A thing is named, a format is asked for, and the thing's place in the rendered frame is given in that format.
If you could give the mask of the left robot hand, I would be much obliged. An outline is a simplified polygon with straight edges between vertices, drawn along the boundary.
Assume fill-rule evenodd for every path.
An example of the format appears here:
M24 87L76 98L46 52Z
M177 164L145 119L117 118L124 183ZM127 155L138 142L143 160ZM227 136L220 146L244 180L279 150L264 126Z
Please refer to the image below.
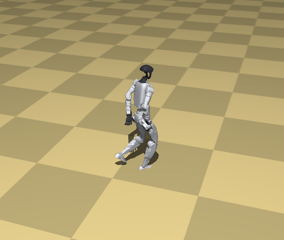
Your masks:
M132 119L132 112L130 111L130 114L127 114L126 113L126 116L127 116L127 118L126 118L126 123L124 124L124 125L131 125L132 124L132 121L134 122L134 120ZM131 123L130 123L131 122ZM129 123L129 124L128 124Z

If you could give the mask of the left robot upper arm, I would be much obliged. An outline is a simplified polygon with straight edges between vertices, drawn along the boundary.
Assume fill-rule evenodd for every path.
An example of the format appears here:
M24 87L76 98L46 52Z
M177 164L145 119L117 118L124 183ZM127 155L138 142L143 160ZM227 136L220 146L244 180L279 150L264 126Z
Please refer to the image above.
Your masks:
M129 90L127 91L127 93L126 93L126 95L125 95L125 98L126 98L127 100L130 100L130 99L132 98L131 93L134 92L135 83L136 83L137 80L138 80L138 79L135 79L135 80L133 81L131 87L130 87Z

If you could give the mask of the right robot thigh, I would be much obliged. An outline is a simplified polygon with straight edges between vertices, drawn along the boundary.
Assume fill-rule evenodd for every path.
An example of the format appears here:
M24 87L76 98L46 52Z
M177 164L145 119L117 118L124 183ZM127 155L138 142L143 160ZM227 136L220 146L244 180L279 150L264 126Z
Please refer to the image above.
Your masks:
M156 127L155 127L155 125L154 125L154 123L152 122L150 122L149 124L151 124L151 125L148 125L147 123L146 123L146 121L145 121L145 119L143 119L143 120L141 120L141 124L142 124L142 127L147 131L147 130L149 130L148 131L148 134L149 134L149 136L150 136L150 138L151 138L151 140L148 142L148 147L150 147L150 145L152 144L152 143L156 143L156 145L157 145L157 142L158 142L158 133L157 133L157 129L156 129Z

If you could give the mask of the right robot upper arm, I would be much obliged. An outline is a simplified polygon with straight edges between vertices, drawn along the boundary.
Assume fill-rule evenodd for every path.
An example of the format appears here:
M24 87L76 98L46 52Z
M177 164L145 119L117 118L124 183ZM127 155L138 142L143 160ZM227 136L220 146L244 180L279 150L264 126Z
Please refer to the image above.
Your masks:
M146 95L145 95L145 99L144 99L144 104L142 105L143 110L147 110L147 106L149 105L152 94L154 93L154 88L151 87L150 85L147 85L145 92L146 92Z

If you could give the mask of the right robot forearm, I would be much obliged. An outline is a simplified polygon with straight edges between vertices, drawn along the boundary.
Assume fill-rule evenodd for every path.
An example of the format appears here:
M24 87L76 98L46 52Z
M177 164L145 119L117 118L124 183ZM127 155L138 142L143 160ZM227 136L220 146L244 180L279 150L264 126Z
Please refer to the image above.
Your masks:
M145 121L148 121L148 123L151 122L150 118L150 105L147 106L147 110L144 110L144 116L145 116Z

